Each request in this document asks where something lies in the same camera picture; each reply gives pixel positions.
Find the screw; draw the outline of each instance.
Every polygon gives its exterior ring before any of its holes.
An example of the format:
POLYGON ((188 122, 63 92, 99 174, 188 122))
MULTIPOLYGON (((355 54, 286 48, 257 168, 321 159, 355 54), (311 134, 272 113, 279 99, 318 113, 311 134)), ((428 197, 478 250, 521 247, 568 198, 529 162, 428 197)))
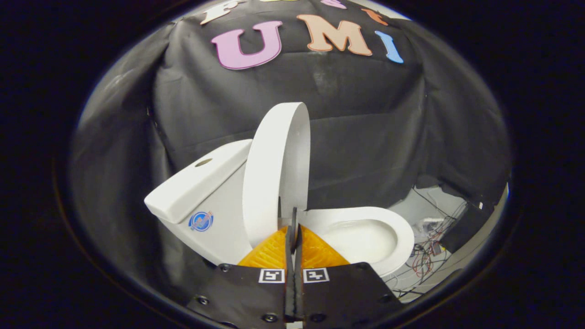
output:
POLYGON ((272 323, 272 322, 276 322, 278 320, 278 317, 276 316, 276 314, 268 313, 262 317, 262 320, 272 323))
POLYGON ((327 316, 322 313, 315 313, 310 317, 313 322, 323 322, 325 318, 327 318, 327 316))
POLYGON ((197 297, 197 301, 199 302, 199 304, 201 305, 207 305, 209 304, 209 299, 203 297, 203 296, 199 296, 197 297))

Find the toilet sticker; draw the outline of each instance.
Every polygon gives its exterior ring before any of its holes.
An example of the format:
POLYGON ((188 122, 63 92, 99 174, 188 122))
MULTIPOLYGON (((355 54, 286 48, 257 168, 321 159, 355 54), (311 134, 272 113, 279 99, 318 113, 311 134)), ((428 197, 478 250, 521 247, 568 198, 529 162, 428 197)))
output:
POLYGON ((189 219, 189 227, 192 231, 205 232, 214 223, 214 215, 209 212, 200 211, 189 219))

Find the white toilet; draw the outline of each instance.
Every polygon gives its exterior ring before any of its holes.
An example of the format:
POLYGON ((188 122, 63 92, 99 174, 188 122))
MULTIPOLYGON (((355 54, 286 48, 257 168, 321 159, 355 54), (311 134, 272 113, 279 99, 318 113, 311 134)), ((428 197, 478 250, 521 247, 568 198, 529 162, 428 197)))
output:
POLYGON ((297 223, 349 262, 368 262, 382 277, 397 270, 414 246, 412 229, 398 214, 377 207, 307 210, 310 148, 305 104, 278 104, 253 140, 217 148, 144 202, 171 232, 216 265, 238 263, 291 225, 296 213, 297 223))

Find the toilet bowl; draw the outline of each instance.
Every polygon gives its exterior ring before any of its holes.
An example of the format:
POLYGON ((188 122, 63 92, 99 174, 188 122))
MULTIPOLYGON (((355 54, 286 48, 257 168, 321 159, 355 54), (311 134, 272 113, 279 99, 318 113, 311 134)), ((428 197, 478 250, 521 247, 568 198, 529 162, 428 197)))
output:
POLYGON ((350 263, 367 262, 379 276, 400 268, 410 257, 414 234, 397 213, 378 207, 306 211, 307 227, 350 263))
POLYGON ((349 262, 368 262, 382 277, 391 274, 412 252, 414 233, 409 223, 378 207, 307 210, 310 141, 303 103, 278 104, 258 127, 242 194, 242 215, 251 246, 297 222, 349 262))

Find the black fabric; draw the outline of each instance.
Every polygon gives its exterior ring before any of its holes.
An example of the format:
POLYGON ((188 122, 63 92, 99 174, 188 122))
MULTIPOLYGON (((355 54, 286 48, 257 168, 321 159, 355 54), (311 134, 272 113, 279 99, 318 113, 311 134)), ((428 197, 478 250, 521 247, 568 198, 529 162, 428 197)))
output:
POLYGON ((446 43, 418 24, 383 26, 344 2, 238 3, 201 26, 203 15, 162 27, 124 55, 89 99, 71 145, 77 218, 104 256, 130 277, 185 303, 209 266, 143 203, 186 165, 225 143, 252 138, 280 102, 306 103, 311 118, 310 208, 389 207, 413 184, 447 184, 495 203, 511 168, 505 122, 491 92, 446 43), (299 14, 362 27, 372 56, 313 52, 299 14), (244 29, 244 53, 263 42, 252 26, 281 20, 281 53, 228 70, 211 39, 244 29), (394 39, 403 64, 374 34, 394 39))

